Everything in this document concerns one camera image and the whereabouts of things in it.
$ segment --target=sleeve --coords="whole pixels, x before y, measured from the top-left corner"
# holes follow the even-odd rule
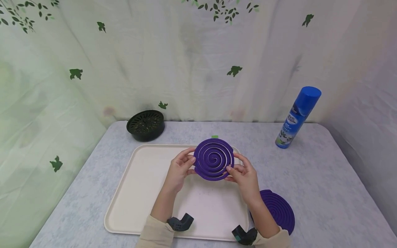
[[[149,215],[135,248],[170,248],[173,235],[169,224]]]
[[[291,248],[291,241],[288,231],[280,227],[280,232],[271,238],[264,238],[258,232],[253,245],[255,248]]]

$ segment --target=table surface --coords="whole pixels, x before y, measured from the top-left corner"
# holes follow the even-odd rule
[[[135,148],[126,121],[112,124],[31,248],[135,247],[136,235],[108,233],[104,217]],[[288,149],[281,123],[166,122],[149,144],[198,144],[219,135],[257,170],[260,189],[284,197],[295,213],[295,248],[397,247],[397,238],[326,128],[304,124]],[[233,248],[235,242],[175,238],[176,248]]]

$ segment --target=blue aerosol can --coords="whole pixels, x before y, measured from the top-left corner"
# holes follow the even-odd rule
[[[320,96],[321,91],[315,87],[306,86],[301,89],[276,138],[278,147],[285,149],[290,146]]]

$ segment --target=finger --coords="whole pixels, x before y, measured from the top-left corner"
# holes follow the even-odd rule
[[[233,155],[235,158],[238,158],[243,162],[244,167],[247,169],[247,171],[250,171],[252,169],[255,170],[254,167],[251,165],[251,162],[248,160],[248,158],[246,158],[243,155],[241,155],[240,153],[236,153],[236,152],[234,152]]]
[[[191,159],[193,155],[186,155],[185,157],[182,158],[183,162],[185,163],[187,160]]]
[[[196,158],[191,157],[189,160],[187,160],[181,167],[183,167],[186,171],[192,167],[192,165],[195,163]]]
[[[247,169],[246,169],[244,166],[242,166],[241,164],[235,164],[235,165],[233,166],[233,168],[234,168],[235,170],[238,170],[238,171],[241,172],[241,173],[246,173],[246,172],[247,172]]]
[[[189,148],[187,148],[186,150],[183,150],[182,152],[180,152],[180,153],[175,157],[175,159],[183,159],[183,157],[185,157],[185,156],[188,155],[189,153],[194,152],[195,149],[196,149],[195,147],[189,147]]]
[[[236,171],[231,166],[227,166],[226,170],[229,172],[229,174],[234,178],[236,182],[240,181],[242,175],[239,171]]]
[[[187,176],[189,176],[189,175],[194,175],[194,174],[197,174],[197,173],[196,173],[196,171],[193,170],[193,169],[189,169],[189,170],[187,170],[187,172],[186,172],[186,175],[187,175]]]
[[[232,177],[226,177],[225,180],[228,182],[237,183],[236,180],[234,180],[234,178],[232,178]]]

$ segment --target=spiral coil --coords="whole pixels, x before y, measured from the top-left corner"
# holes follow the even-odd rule
[[[234,166],[233,148],[226,141],[218,138],[210,138],[201,142],[197,146],[194,156],[196,158],[196,173],[209,181],[226,178],[229,175],[226,172],[226,166]]]
[[[291,235],[295,227],[295,215],[288,202],[268,189],[261,190],[260,196],[277,225],[281,226],[282,229],[287,230],[289,235]]]

